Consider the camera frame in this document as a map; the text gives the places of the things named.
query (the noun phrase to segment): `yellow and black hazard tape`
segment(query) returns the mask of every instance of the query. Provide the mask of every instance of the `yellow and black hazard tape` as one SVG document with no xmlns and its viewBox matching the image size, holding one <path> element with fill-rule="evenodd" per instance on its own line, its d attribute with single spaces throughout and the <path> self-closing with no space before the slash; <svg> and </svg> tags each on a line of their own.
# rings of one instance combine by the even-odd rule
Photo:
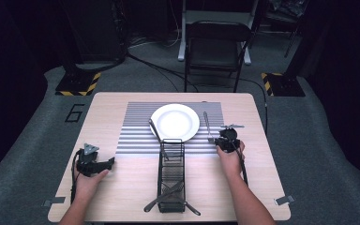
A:
<svg viewBox="0 0 360 225">
<path fill-rule="evenodd" d="M 262 73 L 262 81 L 264 82 L 265 90 L 267 91 L 268 96 L 273 96 L 273 88 L 271 87 L 270 82 L 268 81 L 268 75 L 276 75 L 276 76 L 282 76 L 281 73 Z"/>
<path fill-rule="evenodd" d="M 96 85 L 98 84 L 98 79 L 100 78 L 101 73 L 98 73 L 93 78 L 92 82 L 89 85 L 89 88 L 87 90 L 82 92 L 72 92 L 72 91 L 56 91 L 57 96 L 90 96 L 93 93 L 93 90 L 95 90 Z"/>
</svg>

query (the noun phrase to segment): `hand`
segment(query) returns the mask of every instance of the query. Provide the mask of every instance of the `hand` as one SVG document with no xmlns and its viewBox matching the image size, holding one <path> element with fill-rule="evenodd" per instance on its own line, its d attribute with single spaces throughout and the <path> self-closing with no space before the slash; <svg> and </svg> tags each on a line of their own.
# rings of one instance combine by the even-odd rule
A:
<svg viewBox="0 0 360 225">
<path fill-rule="evenodd" d="M 109 170 L 104 170 L 95 176 L 88 177 L 78 172 L 75 167 L 75 177 L 77 178 L 77 191 L 75 201 L 89 204 L 98 189 L 98 183 L 108 174 Z"/>
<path fill-rule="evenodd" d="M 244 158 L 243 151 L 245 149 L 245 144 L 240 141 L 238 151 Z M 221 150 L 220 146 L 216 146 L 217 154 L 220 156 L 221 167 L 226 175 L 227 179 L 233 176 L 240 176 L 241 173 L 241 164 L 239 156 L 236 151 L 231 153 L 225 153 Z"/>
</svg>

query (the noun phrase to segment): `white plate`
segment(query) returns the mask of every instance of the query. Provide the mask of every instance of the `white plate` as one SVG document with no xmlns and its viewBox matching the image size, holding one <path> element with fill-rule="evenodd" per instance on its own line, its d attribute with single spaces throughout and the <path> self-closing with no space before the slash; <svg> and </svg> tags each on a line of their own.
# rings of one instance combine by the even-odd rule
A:
<svg viewBox="0 0 360 225">
<path fill-rule="evenodd" d="M 191 108 L 181 104 L 169 104 L 157 109 L 151 119 L 161 140 L 191 139 L 200 127 L 200 118 Z"/>
</svg>

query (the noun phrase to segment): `chair backrest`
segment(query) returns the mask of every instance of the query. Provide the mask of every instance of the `chair backrest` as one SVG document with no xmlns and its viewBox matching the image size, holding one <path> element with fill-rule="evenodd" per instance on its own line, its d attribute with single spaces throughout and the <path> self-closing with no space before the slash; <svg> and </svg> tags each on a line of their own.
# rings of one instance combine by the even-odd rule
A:
<svg viewBox="0 0 360 225">
<path fill-rule="evenodd" d="M 249 42 L 252 32 L 239 22 L 199 21 L 190 24 L 186 31 L 187 38 L 226 39 L 237 42 Z"/>
</svg>

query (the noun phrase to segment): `person's left hand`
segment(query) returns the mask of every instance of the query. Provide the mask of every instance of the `person's left hand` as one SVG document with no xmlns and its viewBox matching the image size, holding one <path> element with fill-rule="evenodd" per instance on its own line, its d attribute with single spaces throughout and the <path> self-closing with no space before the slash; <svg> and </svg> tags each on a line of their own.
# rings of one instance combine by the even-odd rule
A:
<svg viewBox="0 0 360 225">
<path fill-rule="evenodd" d="M 75 167 L 75 177 L 77 178 L 77 190 L 75 201 L 89 204 L 98 189 L 98 183 L 108 174 L 109 170 L 104 170 L 94 176 L 87 177 L 78 172 Z"/>
</svg>

